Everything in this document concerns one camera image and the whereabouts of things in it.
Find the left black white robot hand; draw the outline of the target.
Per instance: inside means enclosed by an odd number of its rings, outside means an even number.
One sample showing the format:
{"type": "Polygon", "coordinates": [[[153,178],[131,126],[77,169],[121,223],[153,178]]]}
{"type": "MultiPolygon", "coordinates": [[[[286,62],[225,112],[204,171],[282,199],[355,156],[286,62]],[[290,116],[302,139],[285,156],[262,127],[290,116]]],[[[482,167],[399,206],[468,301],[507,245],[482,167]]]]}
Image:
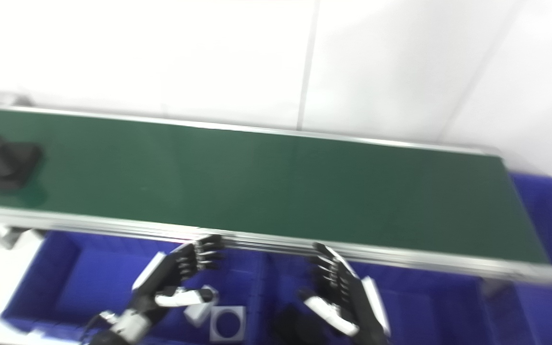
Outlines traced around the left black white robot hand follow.
{"type": "Polygon", "coordinates": [[[183,283],[200,271],[218,269],[223,248],[222,236],[211,234],[170,253],[157,253],[134,282],[127,308],[149,316],[166,308],[211,302],[216,297],[212,289],[187,289],[183,283]]]}

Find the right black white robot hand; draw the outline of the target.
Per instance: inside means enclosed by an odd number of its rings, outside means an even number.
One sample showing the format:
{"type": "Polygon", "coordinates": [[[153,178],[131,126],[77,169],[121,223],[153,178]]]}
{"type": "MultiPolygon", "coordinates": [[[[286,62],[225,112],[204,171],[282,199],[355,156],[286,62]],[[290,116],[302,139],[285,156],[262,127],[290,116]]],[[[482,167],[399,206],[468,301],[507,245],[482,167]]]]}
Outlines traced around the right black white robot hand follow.
{"type": "Polygon", "coordinates": [[[316,316],[355,345],[390,345],[391,330],[375,280],[360,278],[334,249],[313,243],[314,289],[300,288],[298,297],[316,316]]]}

